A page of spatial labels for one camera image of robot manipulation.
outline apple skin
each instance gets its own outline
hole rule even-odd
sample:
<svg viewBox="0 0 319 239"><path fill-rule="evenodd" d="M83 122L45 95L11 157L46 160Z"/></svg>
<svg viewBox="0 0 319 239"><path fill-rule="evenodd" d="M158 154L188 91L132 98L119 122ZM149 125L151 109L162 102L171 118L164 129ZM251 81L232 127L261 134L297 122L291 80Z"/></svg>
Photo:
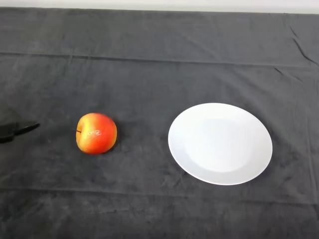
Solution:
<svg viewBox="0 0 319 239"><path fill-rule="evenodd" d="M76 128L76 143L88 154L100 154L113 147L117 128L111 118L99 113L84 115Z"/></svg>

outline white plate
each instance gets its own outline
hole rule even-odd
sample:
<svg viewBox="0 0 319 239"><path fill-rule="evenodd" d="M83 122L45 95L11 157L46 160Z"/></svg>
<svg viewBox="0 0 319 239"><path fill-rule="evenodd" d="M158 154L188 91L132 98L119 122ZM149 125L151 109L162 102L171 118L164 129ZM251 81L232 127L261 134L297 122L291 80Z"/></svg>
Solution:
<svg viewBox="0 0 319 239"><path fill-rule="evenodd" d="M187 173L219 185L245 183L257 177L273 152L270 135L256 117L219 103L182 112L169 129L168 145Z"/></svg>

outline white wall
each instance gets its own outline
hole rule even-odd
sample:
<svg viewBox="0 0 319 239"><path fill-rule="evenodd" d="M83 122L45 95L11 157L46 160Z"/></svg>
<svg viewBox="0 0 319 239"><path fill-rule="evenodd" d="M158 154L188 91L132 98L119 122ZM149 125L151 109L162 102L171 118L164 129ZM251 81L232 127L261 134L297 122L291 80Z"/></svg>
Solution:
<svg viewBox="0 0 319 239"><path fill-rule="evenodd" d="M319 14L319 0L0 0L0 6Z"/></svg>

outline table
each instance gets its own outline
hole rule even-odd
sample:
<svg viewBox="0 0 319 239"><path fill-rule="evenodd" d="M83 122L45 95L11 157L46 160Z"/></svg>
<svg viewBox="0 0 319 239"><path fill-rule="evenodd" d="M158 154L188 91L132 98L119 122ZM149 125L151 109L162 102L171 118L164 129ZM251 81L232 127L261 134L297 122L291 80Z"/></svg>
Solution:
<svg viewBox="0 0 319 239"><path fill-rule="evenodd" d="M319 237L319 15L0 9L0 121L41 127L0 144L2 239ZM174 161L173 119L219 102L255 115L270 165L237 186ZM111 116L106 154L75 141Z"/></svg>

